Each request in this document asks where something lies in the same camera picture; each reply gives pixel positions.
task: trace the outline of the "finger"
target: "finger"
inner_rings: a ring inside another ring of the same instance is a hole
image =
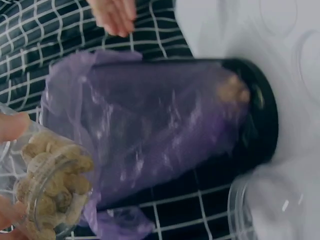
[[[20,222],[26,213],[26,206],[18,201],[14,205],[4,196],[0,196],[0,230]]]
[[[93,16],[95,17],[96,25],[98,27],[104,27],[110,35],[116,35],[118,31],[117,26],[108,14],[108,11],[113,11],[113,9],[116,8],[113,1],[87,0],[87,2],[91,7]]]
[[[113,8],[112,10],[108,10],[111,18],[113,19],[114,23],[117,26],[117,34],[120,37],[126,37],[128,35],[128,32],[126,31],[126,27],[124,25],[124,22],[121,18],[121,10],[118,9],[116,2],[119,0],[113,0],[113,5],[115,6],[115,8]]]
[[[115,6],[117,7],[119,13],[120,13],[120,17],[122,20],[122,23],[124,25],[125,31],[127,33],[132,33],[134,31],[134,24],[132,23],[132,20],[129,19],[126,9],[125,9],[125,5],[124,2],[122,0],[113,0]]]
[[[30,118],[25,112],[16,115],[0,113],[0,142],[19,138],[29,127]]]
[[[122,0],[124,4],[124,9],[130,20],[136,20],[137,18],[137,8],[135,0]]]
[[[110,35],[118,34],[118,25],[111,15],[112,12],[116,11],[117,7],[112,0],[104,1],[103,5],[99,6],[95,11],[97,23],[104,27],[105,31]]]
[[[28,240],[28,238],[16,228],[9,233],[0,234],[0,240]]]
[[[114,19],[111,17],[109,13],[106,13],[104,17],[105,19],[107,19],[104,21],[105,23],[102,24],[104,27],[104,30],[112,36],[117,35],[118,27]]]

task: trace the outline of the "purple plastic bag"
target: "purple plastic bag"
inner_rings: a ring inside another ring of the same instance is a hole
[[[111,204],[229,153],[249,102],[238,77],[211,61],[143,62],[136,52],[79,52],[54,65],[43,124],[95,162],[84,220],[102,240],[141,240],[154,228],[137,207]]]

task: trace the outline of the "checkered fabric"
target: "checkered fabric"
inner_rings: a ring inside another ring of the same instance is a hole
[[[138,5],[136,30],[127,38],[96,27],[85,0],[0,0],[0,101],[39,121],[39,102],[50,65],[79,50],[135,50],[144,59],[191,58],[172,0]],[[156,228],[147,240],[228,240],[230,160],[208,161],[170,183],[147,189],[114,207],[139,205]],[[77,227],[69,240],[97,239]]]

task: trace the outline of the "clear plastic container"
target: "clear plastic container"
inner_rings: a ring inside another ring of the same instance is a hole
[[[3,104],[0,111],[15,114]],[[87,151],[35,122],[0,151],[0,195],[12,206],[2,213],[33,240],[67,234],[92,192],[94,164]]]
[[[231,239],[316,239],[320,234],[319,169],[319,154],[309,153],[238,177],[228,197]]]

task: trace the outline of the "white grid pattern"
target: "white grid pattern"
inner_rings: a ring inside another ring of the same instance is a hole
[[[161,59],[184,59],[184,58],[191,58],[191,54],[186,44],[184,37],[182,36],[178,25],[174,17],[164,17],[162,14],[173,13],[174,8],[171,7],[163,7],[157,9],[155,4],[159,5],[160,0],[151,0],[148,5],[138,6],[138,16],[137,21],[135,23],[135,33],[130,34],[128,40],[123,42],[119,40],[119,38],[108,36],[107,33],[100,36],[99,39],[89,39],[86,40],[85,34],[85,25],[90,25],[91,27],[94,26],[95,20],[92,16],[88,15],[90,8],[88,6],[81,5],[81,0],[75,1],[66,1],[65,4],[60,6],[55,6],[55,0],[51,1],[51,8],[47,11],[43,11],[42,13],[38,13],[38,7],[44,4],[47,0],[34,0],[30,6],[24,6],[23,4],[28,0],[20,0],[15,1],[13,4],[12,2],[7,2],[1,0],[5,4],[11,6],[0,5],[0,13],[2,9],[5,9],[6,13],[9,13],[10,10],[13,10],[15,6],[18,6],[19,12],[10,15],[9,17],[6,14],[2,14],[5,18],[5,21],[0,23],[0,27],[5,25],[5,32],[0,33],[0,43],[2,42],[1,39],[3,36],[7,37],[7,41],[0,46],[0,66],[3,64],[7,65],[6,71],[1,71],[0,68],[0,81],[2,78],[5,78],[7,81],[7,85],[4,88],[0,89],[0,98],[6,98],[5,101],[9,106],[19,105],[15,109],[17,110],[27,110],[27,112],[33,116],[37,122],[41,121],[41,109],[38,107],[39,99],[41,96],[41,91],[33,90],[34,85],[39,83],[43,83],[45,80],[46,75],[48,74],[47,70],[44,70],[43,74],[35,74],[33,75],[33,70],[36,68],[41,68],[48,66],[48,64],[52,64],[55,60],[59,59],[62,56],[66,56],[70,53],[75,51],[81,50],[85,47],[88,51],[94,51],[100,49],[101,47],[105,49],[123,49],[126,48],[131,51],[139,51],[141,52],[145,58],[152,59],[152,60],[161,60]],[[60,10],[63,10],[73,3],[77,4],[77,9],[73,11],[69,11],[63,15],[59,13]],[[33,12],[33,17],[24,19],[22,18],[23,14],[27,11]],[[40,22],[41,17],[45,17],[51,13],[55,13],[55,17],[46,21],[45,23]],[[79,14],[79,21],[71,23],[69,25],[64,25],[64,19],[68,17],[72,17]],[[18,23],[16,26],[11,27],[9,29],[10,21],[14,20],[18,17]],[[36,25],[33,29],[25,31],[23,29],[23,25],[31,23],[32,21],[36,22]],[[46,33],[46,28],[49,27],[50,24],[58,22],[58,28],[54,29],[50,32]],[[169,24],[169,27],[163,27],[163,23],[173,23]],[[63,32],[68,30],[78,29],[79,37],[81,38],[81,42],[79,45],[74,45],[65,49],[64,43],[68,39],[63,38]],[[20,34],[24,38],[24,44],[19,46],[20,50],[16,52],[17,46],[15,46],[15,41],[20,40],[21,36],[17,36],[11,38],[10,32],[20,30]],[[34,39],[30,39],[29,35],[40,31],[39,37],[34,37]],[[142,39],[135,39],[136,36],[139,34],[147,34],[147,36],[155,33],[155,39],[150,38],[142,38]],[[56,42],[44,42],[42,40],[45,38],[50,38],[56,36]],[[3,52],[3,49],[10,46],[10,50],[7,52]],[[45,56],[45,49],[47,47],[57,46],[58,50],[52,52],[52,54]],[[39,58],[28,60],[28,54],[38,53]],[[11,64],[13,60],[21,60],[20,65],[14,66]],[[18,92],[22,89],[26,89],[24,91],[24,96],[18,94]],[[208,226],[208,222],[212,220],[217,220],[220,218],[224,218],[227,216],[226,212],[221,212],[219,214],[214,214],[210,216],[206,216],[205,207],[203,203],[203,196],[208,194],[217,193],[219,191],[225,190],[229,187],[229,185],[223,185],[220,187],[210,188],[203,191],[196,191],[190,194],[185,194],[177,197],[165,198],[157,201],[150,201],[146,203],[142,203],[139,206],[141,208],[152,207],[153,214],[155,217],[155,225],[156,228],[154,233],[157,234],[158,240],[166,240],[163,238],[163,233],[167,231],[174,231],[177,229],[181,229],[188,226],[193,226],[197,224],[204,224],[208,239],[209,240],[228,240],[231,238],[230,235],[223,236],[220,238],[213,238],[211,230]],[[178,224],[166,225],[162,226],[159,214],[158,214],[158,206],[174,203],[178,201],[188,200],[198,198],[200,203],[201,209],[201,218],[185,221]],[[76,236],[75,232],[72,232],[69,237],[66,238],[67,240],[97,240],[95,236]]]

